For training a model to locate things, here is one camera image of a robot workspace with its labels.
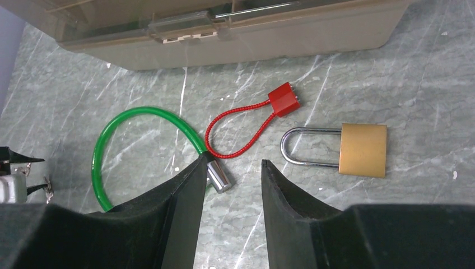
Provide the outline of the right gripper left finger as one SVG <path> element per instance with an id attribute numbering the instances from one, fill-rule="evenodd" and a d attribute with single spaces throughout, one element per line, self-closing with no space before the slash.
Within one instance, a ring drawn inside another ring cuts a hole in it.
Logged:
<path id="1" fill-rule="evenodd" d="M 107 212 L 40 203 L 1 205 L 2 268 L 192 268 L 207 154 Z"/>

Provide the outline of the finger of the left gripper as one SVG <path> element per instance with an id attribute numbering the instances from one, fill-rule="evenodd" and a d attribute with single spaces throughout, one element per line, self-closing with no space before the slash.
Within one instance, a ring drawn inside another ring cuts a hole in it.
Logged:
<path id="1" fill-rule="evenodd" d="M 48 189 L 48 184 L 39 184 L 39 185 L 33 185 L 33 186 L 29 186 L 27 187 L 27 195 L 31 195 L 32 193 L 38 191 L 38 190 L 44 190 L 46 191 Z"/>
<path id="2" fill-rule="evenodd" d="M 28 157 L 17 152 L 12 151 L 7 146 L 1 147 L 1 164 L 23 164 L 23 163 L 40 163 L 44 162 L 44 159 Z"/>

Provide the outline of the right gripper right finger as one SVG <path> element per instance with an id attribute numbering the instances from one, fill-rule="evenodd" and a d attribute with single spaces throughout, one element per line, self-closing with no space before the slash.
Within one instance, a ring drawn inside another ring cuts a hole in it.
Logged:
<path id="1" fill-rule="evenodd" d="M 338 210 L 262 161 L 270 268 L 473 268 L 471 205 L 358 204 Z"/>

